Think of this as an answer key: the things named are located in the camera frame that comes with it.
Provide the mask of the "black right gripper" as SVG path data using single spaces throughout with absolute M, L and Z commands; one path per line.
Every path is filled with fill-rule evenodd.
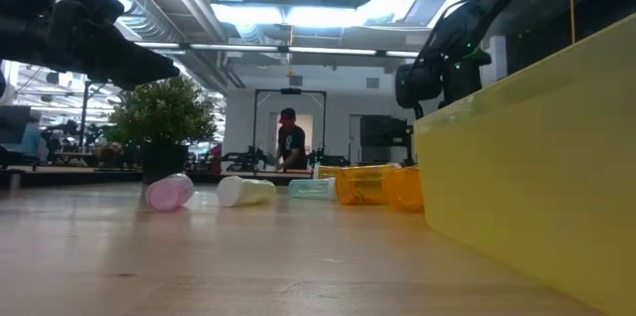
M 416 118 L 423 117 L 421 101 L 442 96 L 441 109 L 482 88 L 480 68 L 492 63 L 491 55 L 480 48 L 457 61 L 442 57 L 437 60 L 417 59 L 402 65 L 395 77 L 397 104 L 412 109 Z

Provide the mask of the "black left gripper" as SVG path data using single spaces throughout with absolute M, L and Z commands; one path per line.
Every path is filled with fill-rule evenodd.
M 49 67 L 112 80 L 124 90 L 177 77 L 174 62 L 126 40 L 107 13 L 86 7 L 56 7 L 49 27 Z

